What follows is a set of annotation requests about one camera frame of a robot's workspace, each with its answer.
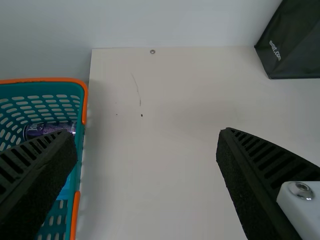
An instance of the dark mark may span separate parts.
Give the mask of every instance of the dark mark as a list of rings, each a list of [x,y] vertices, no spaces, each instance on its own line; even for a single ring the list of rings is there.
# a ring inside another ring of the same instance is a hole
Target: dark mark
[[[137,91],[138,96],[139,96],[140,107],[141,107],[141,96],[140,96],[140,93],[139,93],[139,87],[138,87],[137,81],[136,81],[136,79],[135,79],[135,76],[134,76],[132,73],[131,73],[131,76],[132,76],[132,78],[133,78],[133,80],[134,80],[134,83],[135,83],[135,86],[136,86],[136,91]]]

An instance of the metal screw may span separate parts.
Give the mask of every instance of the metal screw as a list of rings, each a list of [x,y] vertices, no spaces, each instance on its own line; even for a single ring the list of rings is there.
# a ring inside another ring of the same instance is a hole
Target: metal screw
[[[288,184],[289,191],[297,198],[304,200],[312,200],[315,198],[315,194],[312,189],[305,183],[299,181],[293,181]]]

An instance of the teal plastic basket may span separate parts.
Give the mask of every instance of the teal plastic basket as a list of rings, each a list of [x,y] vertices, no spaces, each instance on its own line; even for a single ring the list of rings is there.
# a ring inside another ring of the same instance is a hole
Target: teal plastic basket
[[[76,237],[87,100],[87,86],[74,78],[0,80],[0,152],[23,142],[23,129],[31,123],[76,122],[74,140],[78,162],[36,240],[74,240]]]

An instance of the black bag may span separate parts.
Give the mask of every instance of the black bag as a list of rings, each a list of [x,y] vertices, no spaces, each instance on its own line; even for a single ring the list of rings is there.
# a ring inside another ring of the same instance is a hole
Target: black bag
[[[320,0],[283,0],[254,47],[270,79],[320,78]]]

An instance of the can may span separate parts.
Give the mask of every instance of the can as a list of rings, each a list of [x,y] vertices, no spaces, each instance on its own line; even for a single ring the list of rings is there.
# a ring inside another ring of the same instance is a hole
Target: can
[[[23,138],[25,141],[52,133],[60,129],[66,129],[73,136],[76,135],[76,122],[66,123],[32,123],[26,125],[23,130]]]

